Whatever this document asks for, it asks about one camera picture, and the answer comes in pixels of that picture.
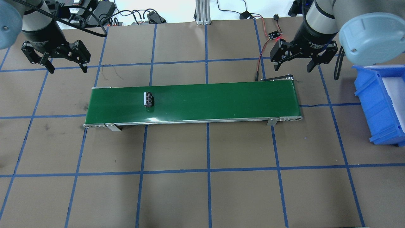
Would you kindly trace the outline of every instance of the white wall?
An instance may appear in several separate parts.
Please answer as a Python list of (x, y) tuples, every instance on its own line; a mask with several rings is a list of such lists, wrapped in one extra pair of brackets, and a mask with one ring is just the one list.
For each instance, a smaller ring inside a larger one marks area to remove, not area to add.
[[(195, 0), (115, 0), (119, 10), (134, 9), (155, 9), (168, 23), (181, 23), (194, 21)], [(245, 11), (243, 0), (218, 0), (221, 9)], [(251, 13), (259, 13), (264, 17), (273, 17), (278, 14), (280, 17), (288, 17), (287, 13), (293, 0), (246, 0), (247, 10)], [(234, 20), (239, 19), (239, 14), (219, 11), (216, 0), (210, 0), (211, 20)], [(124, 25), (134, 22), (132, 16), (117, 16)]]

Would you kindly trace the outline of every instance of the blue tape grid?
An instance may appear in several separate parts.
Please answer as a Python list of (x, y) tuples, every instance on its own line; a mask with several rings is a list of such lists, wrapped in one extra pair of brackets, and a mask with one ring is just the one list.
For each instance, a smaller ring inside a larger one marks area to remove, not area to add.
[(336, 121), (336, 117), (335, 117), (335, 112), (333, 111), (333, 105), (332, 105), (332, 103), (331, 103), (331, 101), (330, 101), (328, 88), (327, 88), (327, 86), (326, 86), (326, 82), (325, 82), (325, 79), (324, 79), (324, 75), (322, 74), (322, 69), (321, 69), (320, 66), (318, 66), (318, 70), (319, 70), (319, 74), (320, 74), (320, 76), (321, 76), (322, 84), (323, 84), (324, 89), (325, 89), (326, 97), (327, 97), (327, 99), (328, 99), (328, 104), (329, 104), (330, 112), (331, 112), (331, 114), (332, 114), (333, 123), (334, 123), (334, 125), (335, 125), (337, 137), (338, 137), (338, 139), (339, 139), (339, 144), (340, 144), (340, 148), (341, 148), (341, 150), (342, 150), (343, 160), (345, 161), (345, 166), (346, 166), (346, 170), (347, 170), (347, 175), (348, 175), (348, 177), (349, 177), (350, 185), (351, 185), (351, 187), (352, 187), (353, 197), (354, 197), (354, 201), (355, 201), (355, 203), (356, 203), (358, 216), (359, 216), (359, 218), (360, 218), (361, 226), (362, 226), (362, 227), (365, 227), (363, 215), (362, 215), (362, 213), (361, 213), (360, 204), (359, 204), (359, 202), (358, 202), (358, 198), (357, 198), (357, 194), (356, 194), (356, 189), (355, 189), (354, 183), (353, 183), (352, 174), (351, 174), (351, 172), (350, 172), (349, 163), (348, 163), (348, 161), (347, 161), (346, 152), (345, 152), (345, 149), (344, 149), (344, 147), (343, 147), (343, 142), (342, 142), (342, 138), (341, 138), (341, 135), (340, 135), (339, 127), (337, 126), (337, 121)]
[[(256, 37), (258, 41), (258, 48), (259, 48), (259, 53), (261, 52), (261, 44), (260, 44), (260, 38), (259, 38), (259, 32), (258, 32), (258, 27), (256, 23), (256, 19), (254, 20), (254, 26), (255, 26), (255, 31), (256, 31)], [(148, 63), (133, 63), (133, 64), (115, 64), (115, 65), (102, 65), (102, 58), (104, 55), (104, 50), (105, 50), (105, 45), (107, 38), (104, 39), (103, 47), (102, 47), (102, 52), (100, 56), (100, 61), (98, 65), (94, 66), (88, 66), (89, 68), (97, 68), (97, 75), (95, 79), (94, 86), (97, 86), (98, 82), (98, 76), (100, 73), (100, 68), (101, 67), (121, 67), (121, 66), (136, 66), (136, 65), (150, 65), (151, 66), (151, 72), (150, 72), (150, 79), (149, 79), (149, 85), (152, 84), (152, 77), (153, 77), (153, 65), (163, 65), (163, 64), (179, 64), (179, 63), (194, 63), (194, 62), (204, 62), (205, 63), (205, 77), (206, 77), (206, 83), (208, 83), (208, 63), (209, 62), (222, 62), (222, 61), (244, 61), (244, 60), (258, 60), (258, 58), (231, 58), (231, 59), (208, 59), (208, 36), (207, 36), (207, 25), (205, 25), (205, 59), (204, 60), (194, 60), (194, 61), (174, 61), (174, 62), (154, 62), (154, 52), (155, 52), (155, 43), (156, 43), (156, 30), (157, 30), (157, 25), (155, 25), (154, 28), (154, 35), (153, 35), (153, 49), (152, 49), (152, 58), (151, 62)], [(8, 53), (10, 51), (10, 48), (6, 51), (6, 54), (0, 64), (0, 72), (21, 72), (21, 71), (45, 71), (46, 69), (19, 69), (19, 70), (2, 70), (2, 67), (4, 65), (4, 62), (8, 56)], [(263, 78), (265, 78), (265, 72), (264, 72), (264, 65), (263, 61), (265, 59), (269, 59), (269, 57), (262, 57), (261, 59), (261, 66), (262, 66), (262, 74)], [(79, 67), (57, 67), (56, 69), (78, 69)], [(145, 152), (146, 152), (146, 142), (147, 142), (147, 126), (145, 126), (145, 133), (144, 133), (144, 143), (143, 143), (143, 153), (142, 153), (142, 161), (141, 161), (141, 171), (139, 172), (96, 172), (96, 173), (79, 173), (80, 169), (80, 163), (81, 163), (81, 157), (83, 154), (83, 149), (84, 149), (84, 144), (85, 144), (85, 138), (87, 135), (87, 129), (84, 130), (83, 133), (83, 139), (82, 139), (82, 144), (81, 144), (81, 149), (79, 153), (79, 158), (78, 158), (78, 163), (77, 163), (77, 168), (75, 173), (55, 173), (55, 174), (16, 174), (22, 153), (24, 151), (24, 147), (28, 138), (28, 134), (30, 132), (30, 128), (33, 122), (33, 119), (35, 118), (70, 118), (70, 117), (83, 117), (85, 114), (79, 114), (79, 115), (47, 115), (47, 116), (36, 116), (35, 112), (37, 110), (40, 97), (42, 95), (46, 79), (48, 76), (48, 72), (45, 74), (43, 84), (41, 86), (40, 93), (38, 95), (38, 99), (34, 108), (34, 111), (31, 116), (5, 116), (5, 117), (0, 117), (0, 119), (22, 119), (22, 118), (28, 118), (30, 119), (30, 124), (27, 129), (23, 144), (21, 146), (21, 150), (18, 156), (18, 161), (16, 163), (16, 166), (14, 168), (13, 174), (6, 174), (6, 175), (0, 175), (0, 178), (11, 178), (9, 187), (7, 189), (6, 196), (4, 198), (1, 210), (0, 210), (0, 220), (2, 218), (7, 199), (9, 197), (13, 182), (15, 178), (19, 177), (47, 177), (47, 176), (74, 176), (75, 180), (73, 183), (72, 187), (72, 193), (71, 193), (71, 198), (68, 206), (68, 213), (66, 215), (66, 222), (65, 222), (65, 227), (68, 226), (69, 222), (69, 217), (70, 217), (70, 212), (72, 208), (72, 203), (74, 199), (74, 194), (75, 194), (75, 188), (77, 184), (77, 178), (79, 176), (105, 176), (105, 175), (134, 175), (138, 174), (140, 175), (140, 181), (139, 181), (139, 192), (138, 192), (138, 202), (137, 202), (137, 209), (136, 209), (136, 227), (139, 227), (139, 215), (140, 215), (140, 208), (141, 208), (141, 193), (142, 193), (142, 183), (143, 183), (143, 174), (163, 174), (163, 173), (197, 173), (197, 172), (206, 172), (207, 173), (207, 184), (208, 184), (208, 220), (209, 220), (209, 227), (212, 227), (212, 216), (211, 216), (211, 172), (240, 172), (240, 171), (263, 171), (263, 170), (276, 170), (279, 178), (279, 187), (280, 187), (280, 195), (281, 195), (281, 202), (282, 202), (282, 207), (283, 207), (283, 214), (284, 214), (284, 221), (285, 221), (285, 226), (288, 227), (288, 218), (287, 218), (287, 210), (286, 210), (286, 205), (285, 205), (285, 199), (284, 199), (284, 190), (283, 190), (283, 185), (282, 185), (282, 177), (281, 177), (281, 170), (308, 170), (308, 169), (336, 169), (336, 168), (345, 168), (347, 170), (347, 174), (349, 177), (349, 181), (352, 187), (353, 191), (353, 196), (354, 200), (356, 202), (357, 210), (359, 213), (359, 218), (361, 221), (362, 226), (364, 227), (364, 220), (362, 217), (360, 205), (357, 199), (356, 195), (356, 190), (354, 187), (353, 179), (350, 173), (350, 168), (367, 168), (367, 167), (396, 167), (396, 166), (405, 166), (405, 163), (378, 163), (378, 164), (358, 164), (358, 165), (349, 165), (347, 161), (347, 157), (345, 155), (344, 147), (343, 147), (343, 142), (340, 136), (339, 128), (337, 126), (335, 114), (333, 112), (333, 107), (334, 106), (347, 106), (347, 105), (360, 105), (359, 103), (331, 103), (330, 97), (328, 94), (328, 89), (325, 83), (325, 80), (323, 78), (323, 74), (321, 71), (321, 68), (318, 67), (320, 76), (322, 79), (322, 83), (324, 85), (325, 93), (327, 95), (328, 99), (328, 104), (317, 104), (317, 105), (301, 105), (300, 107), (302, 108), (307, 108), (307, 107), (330, 107), (331, 114), (334, 120), (336, 132), (339, 138), (339, 143), (341, 146), (342, 150), (342, 155), (345, 161), (344, 165), (336, 165), (336, 166), (292, 166), (292, 167), (282, 167), (279, 164), (278, 160), (278, 152), (277, 152), (277, 142), (275, 138), (275, 132), (274, 132), (274, 127), (271, 127), (272, 131), (272, 138), (273, 138), (273, 146), (275, 150), (275, 158), (276, 158), (276, 167), (258, 167), (258, 168), (217, 168), (217, 169), (212, 169), (210, 167), (210, 142), (209, 142), (209, 123), (207, 123), (207, 169), (191, 169), (191, 170), (156, 170), (156, 171), (144, 171), (144, 165), (145, 165)]]
[[(48, 71), (45, 73), (45, 77), (44, 77), (44, 80), (42, 82), (42, 86), (41, 86), (41, 89), (39, 91), (38, 98), (36, 100), (34, 110), (32, 111), (32, 116), (35, 116), (36, 110), (38, 108), (39, 100), (41, 99), (41, 95), (42, 95), (42, 92), (44, 91), (45, 83), (46, 83), (47, 78), (48, 78), (48, 73), (49, 73)], [(24, 152), (24, 148), (25, 148), (25, 145), (26, 145), (26, 142), (27, 142), (28, 134), (30, 133), (30, 129), (31, 129), (33, 120), (34, 120), (34, 118), (31, 117), (30, 118), (30, 124), (28, 125), (27, 133), (26, 133), (26, 135), (24, 137), (24, 141), (23, 141), (23, 144), (21, 146), (20, 153), (18, 154), (18, 160), (17, 160), (17, 163), (15, 164), (14, 172), (13, 172), (13, 174), (11, 176), (10, 184), (9, 184), (8, 189), (7, 189), (7, 193), (6, 193), (6, 196), (4, 198), (4, 201), (3, 201), (3, 204), (2, 204), (2, 207), (1, 207), (1, 210), (0, 210), (0, 221), (1, 221), (1, 218), (3, 217), (4, 209), (6, 207), (6, 203), (7, 203), (7, 200), (9, 198), (11, 188), (13, 186), (15, 175), (17, 174), (17, 169), (18, 169), (18, 166), (19, 166), (20, 161), (21, 161), (21, 157), (22, 157), (23, 152)]]

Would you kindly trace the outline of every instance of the capacitor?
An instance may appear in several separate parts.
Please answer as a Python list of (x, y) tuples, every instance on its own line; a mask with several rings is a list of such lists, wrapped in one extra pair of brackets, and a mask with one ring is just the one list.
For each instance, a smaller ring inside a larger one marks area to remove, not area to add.
[(143, 93), (143, 105), (147, 108), (153, 106), (153, 96), (151, 92)]

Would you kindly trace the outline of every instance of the conveyor belt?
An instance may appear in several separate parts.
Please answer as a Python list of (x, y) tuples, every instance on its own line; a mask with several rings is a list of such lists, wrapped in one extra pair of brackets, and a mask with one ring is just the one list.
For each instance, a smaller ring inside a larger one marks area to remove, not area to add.
[[(151, 92), (154, 106), (143, 104)], [(93, 88), (85, 127), (302, 119), (293, 80)]]

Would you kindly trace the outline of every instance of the blue plastic bin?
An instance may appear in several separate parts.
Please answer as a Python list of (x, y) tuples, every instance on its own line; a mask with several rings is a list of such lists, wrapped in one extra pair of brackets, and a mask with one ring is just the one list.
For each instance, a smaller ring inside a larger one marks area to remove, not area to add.
[(355, 95), (370, 128), (370, 142), (405, 146), (405, 65), (353, 68), (358, 73)]

